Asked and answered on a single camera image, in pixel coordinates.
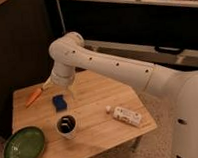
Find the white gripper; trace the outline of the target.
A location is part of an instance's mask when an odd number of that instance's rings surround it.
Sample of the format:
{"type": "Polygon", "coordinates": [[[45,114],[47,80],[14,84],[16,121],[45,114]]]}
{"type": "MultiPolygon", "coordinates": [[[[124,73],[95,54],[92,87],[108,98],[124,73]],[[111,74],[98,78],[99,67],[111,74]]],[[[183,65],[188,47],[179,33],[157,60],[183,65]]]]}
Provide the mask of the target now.
{"type": "Polygon", "coordinates": [[[74,82],[74,75],[63,76],[52,71],[50,75],[50,80],[47,80],[42,85],[42,91],[52,87],[53,83],[59,86],[67,86],[66,89],[68,94],[71,96],[71,98],[74,99],[74,88],[72,86],[73,82],[74,82]]]}

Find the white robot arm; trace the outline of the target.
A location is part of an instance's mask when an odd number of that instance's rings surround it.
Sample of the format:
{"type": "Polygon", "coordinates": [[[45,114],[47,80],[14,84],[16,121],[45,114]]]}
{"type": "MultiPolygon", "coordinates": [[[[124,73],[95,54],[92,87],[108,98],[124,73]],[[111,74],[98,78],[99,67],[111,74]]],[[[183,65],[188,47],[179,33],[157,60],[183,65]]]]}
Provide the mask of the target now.
{"type": "Polygon", "coordinates": [[[198,70],[184,72],[96,53],[85,48],[83,37],[76,32],[53,41],[49,55],[54,61],[49,81],[57,85],[71,86],[75,69],[84,68],[171,101],[175,106],[172,158],[198,158],[198,70]]]}

